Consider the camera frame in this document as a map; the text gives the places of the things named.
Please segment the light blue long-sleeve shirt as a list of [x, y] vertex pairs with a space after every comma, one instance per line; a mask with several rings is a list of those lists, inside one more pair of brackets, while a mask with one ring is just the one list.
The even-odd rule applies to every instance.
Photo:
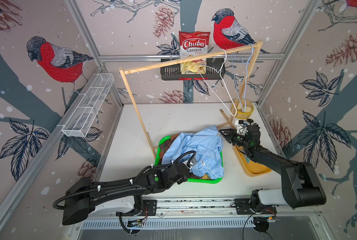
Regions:
[[162, 157], [162, 164], [170, 164], [182, 154], [195, 151], [196, 164], [190, 172], [196, 177], [207, 175], [211, 180], [222, 178], [221, 135], [216, 126], [210, 126], [197, 133], [180, 133], [171, 143]]

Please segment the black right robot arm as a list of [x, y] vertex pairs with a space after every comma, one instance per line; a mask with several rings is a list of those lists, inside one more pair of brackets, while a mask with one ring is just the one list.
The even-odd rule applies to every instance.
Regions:
[[264, 165], [281, 176], [280, 196], [292, 208], [324, 205], [326, 194], [311, 163], [288, 160], [260, 145], [257, 124], [246, 127], [245, 135], [236, 129], [219, 130], [224, 139], [243, 148], [250, 161]]

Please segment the dark multicolour plaid shirt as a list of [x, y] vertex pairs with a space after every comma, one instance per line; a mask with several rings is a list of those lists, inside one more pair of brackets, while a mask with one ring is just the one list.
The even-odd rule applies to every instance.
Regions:
[[179, 134], [166, 136], [160, 140], [158, 148], [158, 156], [160, 157], [160, 160], [163, 159], [164, 154], [167, 152], [167, 150], [170, 148], [170, 146], [178, 136]]

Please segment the light blue wire hanger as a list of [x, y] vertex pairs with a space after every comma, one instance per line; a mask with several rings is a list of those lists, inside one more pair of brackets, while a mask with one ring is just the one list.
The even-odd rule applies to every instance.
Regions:
[[239, 89], [237, 88], [237, 80], [235, 78], [234, 69], [232, 69], [233, 79], [234, 79], [235, 88], [236, 88], [236, 92], [237, 92], [238, 103], [239, 103], [239, 106], [242, 107], [244, 111], [246, 110], [246, 107], [244, 107], [242, 102], [241, 102], [241, 94], [242, 94], [243, 101], [246, 104], [246, 99], [245, 99], [246, 91], [245, 91], [245, 88], [246, 88], [246, 81], [247, 81], [247, 78], [248, 78], [248, 75], [249, 75], [248, 67], [249, 67], [250, 61], [251, 61], [251, 59], [253, 57], [253, 53], [254, 53], [253, 44], [249, 44], [249, 45], [251, 47], [251, 54], [250, 54], [250, 56], [248, 57], [248, 59], [245, 62], [241, 61], [245, 66], [245, 76], [241, 80], [241, 86], [239, 87]]

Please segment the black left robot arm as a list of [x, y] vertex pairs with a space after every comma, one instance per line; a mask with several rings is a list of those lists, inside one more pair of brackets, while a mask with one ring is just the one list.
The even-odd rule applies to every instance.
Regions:
[[142, 196], [162, 193], [174, 184], [186, 182], [195, 156], [196, 151], [185, 152], [170, 164], [147, 166], [128, 179], [92, 182], [89, 177], [81, 178], [53, 202], [53, 208], [63, 211], [64, 226], [85, 220], [100, 204], [129, 196], [135, 198], [134, 209], [140, 211]]

